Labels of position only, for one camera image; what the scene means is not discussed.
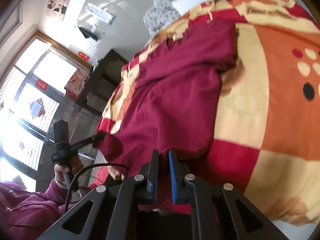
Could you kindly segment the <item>person's left hand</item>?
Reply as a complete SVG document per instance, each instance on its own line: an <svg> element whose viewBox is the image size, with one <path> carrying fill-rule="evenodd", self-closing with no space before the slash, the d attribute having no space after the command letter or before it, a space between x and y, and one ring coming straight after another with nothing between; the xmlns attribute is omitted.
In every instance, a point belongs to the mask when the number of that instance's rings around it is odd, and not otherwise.
<svg viewBox="0 0 320 240"><path fill-rule="evenodd" d="M84 165L82 164L78 154L71 158L71 168L73 175L76 175L82 168L84 168ZM67 184L65 182L64 175L67 174L69 171L70 168L68 168L65 165L55 164L54 166L54 180L56 184L62 189L67 189Z"/></svg>

